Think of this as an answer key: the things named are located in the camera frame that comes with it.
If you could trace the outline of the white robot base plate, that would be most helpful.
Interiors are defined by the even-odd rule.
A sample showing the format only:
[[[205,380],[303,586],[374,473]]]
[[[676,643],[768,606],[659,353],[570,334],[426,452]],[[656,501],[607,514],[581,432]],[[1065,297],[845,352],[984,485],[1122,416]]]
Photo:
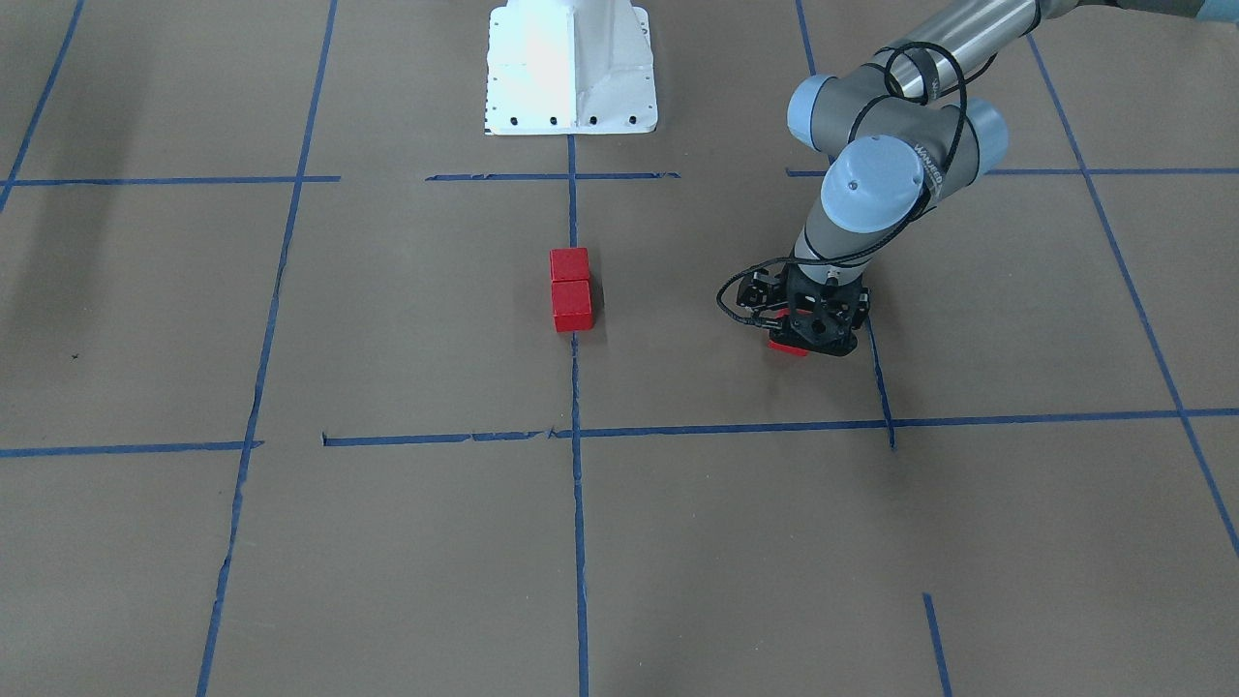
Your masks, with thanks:
[[[646,134],[658,123],[646,9],[629,1],[508,1],[492,9],[486,134]]]

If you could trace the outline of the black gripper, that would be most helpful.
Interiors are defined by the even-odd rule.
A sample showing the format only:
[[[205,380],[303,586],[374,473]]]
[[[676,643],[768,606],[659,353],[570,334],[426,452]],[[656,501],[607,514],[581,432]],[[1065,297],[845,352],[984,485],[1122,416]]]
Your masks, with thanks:
[[[846,357],[857,345],[856,331],[870,313],[870,288],[862,277],[849,284],[817,284],[794,264],[779,274],[788,297],[788,310],[804,310],[812,317],[788,314],[781,334],[800,340],[809,352]]]

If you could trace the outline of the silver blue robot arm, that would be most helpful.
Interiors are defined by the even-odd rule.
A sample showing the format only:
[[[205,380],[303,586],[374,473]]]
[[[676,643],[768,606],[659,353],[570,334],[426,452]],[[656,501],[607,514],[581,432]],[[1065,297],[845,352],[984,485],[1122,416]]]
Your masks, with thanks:
[[[772,344],[844,357],[857,344],[881,248],[1009,154],[1004,115],[968,87],[1014,40],[1074,1],[954,1],[847,76],[810,76],[789,132],[825,154],[820,196],[776,275],[743,279],[738,305]]]

